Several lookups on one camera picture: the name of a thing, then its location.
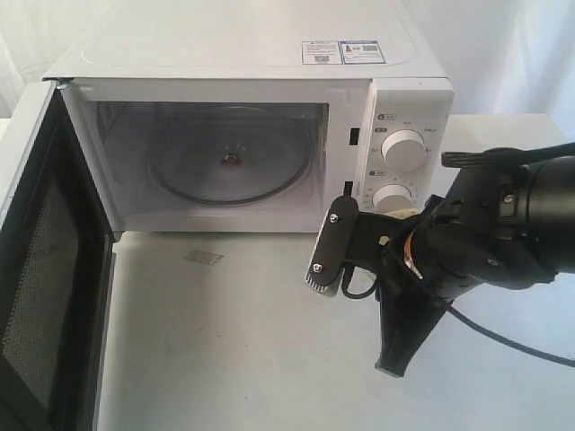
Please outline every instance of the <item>white microwave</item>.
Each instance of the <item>white microwave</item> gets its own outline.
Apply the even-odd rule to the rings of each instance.
[[[121,232],[421,206],[452,98],[391,0],[118,2],[0,141],[3,429],[92,428]]]

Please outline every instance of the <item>power dial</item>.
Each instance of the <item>power dial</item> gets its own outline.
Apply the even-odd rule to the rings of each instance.
[[[423,137],[413,130],[398,130],[381,145],[385,164],[396,172],[411,172],[425,163],[427,150]]]
[[[411,192],[398,184],[384,186],[374,194],[374,208],[380,214],[409,208],[412,205]]]

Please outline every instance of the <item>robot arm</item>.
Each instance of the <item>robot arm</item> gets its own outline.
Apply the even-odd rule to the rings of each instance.
[[[335,199],[309,286],[335,295],[341,285],[352,299],[375,292],[382,335],[376,367],[403,376],[446,310],[455,312],[450,304],[459,295],[481,283],[525,289],[575,272],[574,146],[443,154],[444,165],[462,168],[456,180],[444,198],[432,196],[406,220],[362,213],[351,197]],[[376,275],[363,295],[348,292],[355,267]]]

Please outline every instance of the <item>open microwave door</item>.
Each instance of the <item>open microwave door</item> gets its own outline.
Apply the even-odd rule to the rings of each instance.
[[[93,429],[113,234],[55,83],[0,141],[0,429]]]

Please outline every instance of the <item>white curtain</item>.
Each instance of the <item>white curtain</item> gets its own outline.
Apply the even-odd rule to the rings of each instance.
[[[0,118],[115,1],[0,0]],[[452,79],[454,113],[543,112],[575,139],[575,0],[403,1]]]

